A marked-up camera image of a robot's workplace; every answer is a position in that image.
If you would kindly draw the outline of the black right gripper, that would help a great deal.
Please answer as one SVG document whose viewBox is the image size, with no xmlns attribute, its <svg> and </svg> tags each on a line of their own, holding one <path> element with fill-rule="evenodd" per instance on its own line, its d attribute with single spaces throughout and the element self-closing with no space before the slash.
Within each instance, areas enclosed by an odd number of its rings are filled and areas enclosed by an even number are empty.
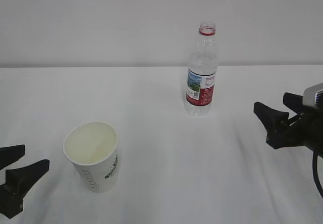
<svg viewBox="0 0 323 224">
<path fill-rule="evenodd" d="M 322 112 L 306 112 L 303 96 L 289 92 L 283 95 L 283 104 L 298 113 L 289 118 L 289 113 L 254 103 L 253 112 L 267 131 L 266 143 L 273 149 L 307 147 L 322 157 Z"/>
</svg>

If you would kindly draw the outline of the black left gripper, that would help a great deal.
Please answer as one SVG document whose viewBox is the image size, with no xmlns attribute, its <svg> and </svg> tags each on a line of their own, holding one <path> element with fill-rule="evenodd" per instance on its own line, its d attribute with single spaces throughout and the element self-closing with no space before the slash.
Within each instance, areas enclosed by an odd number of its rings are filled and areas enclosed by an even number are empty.
<svg viewBox="0 0 323 224">
<path fill-rule="evenodd" d="M 0 148 L 0 170 L 17 162 L 25 155 L 25 145 Z M 49 171 L 50 161 L 40 160 L 18 169 L 6 170 L 5 183 L 1 185 L 1 214 L 12 219 L 23 211 L 23 198 Z"/>
</svg>

